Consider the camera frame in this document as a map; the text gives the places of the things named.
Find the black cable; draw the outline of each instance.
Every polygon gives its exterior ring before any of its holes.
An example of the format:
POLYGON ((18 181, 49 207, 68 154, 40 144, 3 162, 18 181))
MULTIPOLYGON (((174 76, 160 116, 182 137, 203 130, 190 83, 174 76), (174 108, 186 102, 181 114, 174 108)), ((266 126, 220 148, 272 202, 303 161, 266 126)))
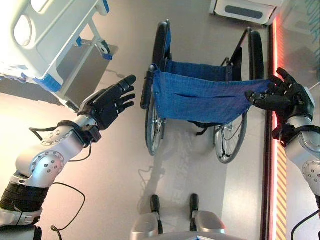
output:
POLYGON ((80 194, 83 196, 83 202, 82 202, 82 205, 81 205, 79 211, 76 213, 76 215, 74 216, 74 218, 73 218, 65 227, 63 227, 63 228, 61 228, 61 229, 58 229, 58 228, 57 228, 56 226, 54 226, 54 225, 51 226, 51 230, 52 230, 52 231, 55 231, 55 232, 58 234, 59 240, 62 240, 60 231, 65 230, 65 229, 66 229, 67 227, 69 227, 69 225, 76 219, 76 217, 78 216, 78 214, 80 213, 82 207, 83 207, 84 204, 85 204, 86 196, 85 196, 81 191, 79 191, 78 189, 74 188, 73 186, 69 186, 69 185, 64 184, 64 183, 62 183, 62 182, 54 182, 53 184, 59 184, 59 185, 66 186, 66 187, 68 187, 68 188, 71 188, 71 189, 77 191, 78 193, 80 193, 80 194))
POLYGON ((89 158, 90 157, 90 155, 91 155, 91 150, 92 150, 92 141, 93 141, 93 139, 90 141, 90 148, 89 148, 89 154, 88 154, 88 156, 86 156, 85 158, 83 158, 83 159, 80 159, 80 160, 70 160, 69 161, 69 163, 71 162, 81 162, 81 161, 83 161, 83 160, 86 160, 87 158, 89 158))
POLYGON ((305 219, 303 219, 301 222, 299 222, 297 225, 295 225, 295 227, 292 229, 292 232, 291 232, 291 240, 294 240, 294 234, 295 234, 295 231, 297 230, 297 228, 300 227, 303 223, 305 223, 309 219, 313 218, 318 213, 320 213, 320 209, 315 211, 314 213, 312 213, 310 216, 307 216, 305 219))
POLYGON ((49 127, 49 128, 33 128, 33 127, 29 127, 29 130, 34 134, 36 135, 36 137, 38 139, 40 139, 40 141, 43 140, 43 138, 39 135, 39 133, 37 132, 52 132, 54 130, 56 130, 57 126, 54 126, 54 127, 49 127))

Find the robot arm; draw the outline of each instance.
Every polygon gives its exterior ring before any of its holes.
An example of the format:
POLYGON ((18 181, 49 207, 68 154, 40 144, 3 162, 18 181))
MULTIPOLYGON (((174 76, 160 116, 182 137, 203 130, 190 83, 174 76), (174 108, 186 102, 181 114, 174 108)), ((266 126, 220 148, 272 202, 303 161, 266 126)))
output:
POLYGON ((320 208, 320 127, 312 125, 315 101, 284 69, 272 76, 268 93, 248 91, 246 98, 256 107, 275 111, 277 127, 272 136, 285 147, 285 153, 302 172, 320 208))
MULTIPOLYGON (((60 122, 40 144, 19 155, 16 173, 0 201, 0 239, 5 235, 1 233, 1 227, 34 225, 40 220, 48 190, 68 161, 92 142, 98 142, 101 139, 99 131, 107 129, 121 112, 134 105, 129 100, 134 99, 135 94, 122 95, 134 90, 135 81, 136 77, 130 75, 89 96, 74 121, 60 122)), ((19 234, 36 232, 34 227, 15 229, 19 234)), ((9 232, 10 237, 5 239, 15 239, 12 229, 9 232)))

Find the floor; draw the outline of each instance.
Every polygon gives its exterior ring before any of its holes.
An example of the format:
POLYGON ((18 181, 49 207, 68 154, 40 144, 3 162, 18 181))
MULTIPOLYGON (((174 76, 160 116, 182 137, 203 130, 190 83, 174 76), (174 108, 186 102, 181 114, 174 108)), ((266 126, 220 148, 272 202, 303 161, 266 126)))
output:
MULTIPOLYGON (((102 38, 116 46, 117 52, 96 90, 134 74, 137 98, 134 107, 102 132, 102 139, 93 145, 88 160, 69 163, 57 177, 57 182, 76 187, 86 195, 86 203, 75 222, 61 232, 63 239, 128 239, 135 219, 149 211, 152 194, 160 198, 164 232, 188 231, 192 193, 199 195, 201 210, 214 212, 222 219, 228 234, 258 239, 265 112, 250 109, 243 146, 237 158, 224 165, 217 160, 209 131, 196 137, 198 129, 193 124, 171 119, 167 121, 157 155, 150 156, 145 144, 145 111, 139 105, 158 22, 170 19, 174 60, 210 65, 220 65, 232 55, 248 26, 260 32, 266 62, 268 30, 209 14, 209 0, 109 0, 108 3, 110 13, 94 16, 94 22, 102 38)), ((83 33, 84 38, 89 35, 88 31, 83 33)), ((246 43, 243 47, 243 78, 248 79, 246 43)), ((2 191, 15 172, 14 161, 19 152, 38 143, 28 128, 52 127, 76 115, 63 106, 6 94, 0 94, 0 108, 2 191)), ((86 154, 84 150, 78 157, 86 154)), ((78 193, 53 186, 38 224, 43 239, 56 240, 57 234, 50 226, 64 227, 81 201, 78 193)))

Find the blue wheelchair seat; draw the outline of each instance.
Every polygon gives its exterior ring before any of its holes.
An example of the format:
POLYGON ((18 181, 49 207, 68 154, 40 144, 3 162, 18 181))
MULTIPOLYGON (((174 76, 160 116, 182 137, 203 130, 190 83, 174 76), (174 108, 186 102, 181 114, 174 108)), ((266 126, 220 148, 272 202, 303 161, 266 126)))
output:
POLYGON ((156 65, 155 108, 160 118, 227 124, 251 106, 246 91, 264 92, 269 80, 232 81, 230 67, 168 60, 156 65))

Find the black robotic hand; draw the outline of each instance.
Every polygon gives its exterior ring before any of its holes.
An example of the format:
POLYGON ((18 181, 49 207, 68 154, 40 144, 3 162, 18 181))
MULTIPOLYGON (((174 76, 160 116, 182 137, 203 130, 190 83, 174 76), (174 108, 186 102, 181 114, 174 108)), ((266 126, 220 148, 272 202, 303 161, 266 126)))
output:
POLYGON ((275 111, 278 124, 285 124, 294 116, 307 117, 312 121, 314 103, 306 89, 283 68, 279 67, 276 72, 284 81, 273 75, 270 79, 273 83, 268 85, 267 93, 247 91, 246 99, 260 109, 275 111))
POLYGON ((117 84, 94 93, 84 100, 77 115, 89 115, 95 119, 100 131, 107 129, 120 113, 134 105, 133 101, 129 101, 136 97, 134 93, 121 96, 135 89, 132 86, 135 81, 136 77, 130 75, 117 84))
POLYGON ((260 109, 275 111, 278 125, 272 131, 272 136, 285 147, 299 132, 319 129, 311 125, 296 128, 297 126, 288 124, 288 119, 296 116, 310 119, 311 122, 315 105, 307 90, 286 70, 278 68, 276 72, 284 81, 273 75, 267 93, 247 91, 245 97, 260 109))

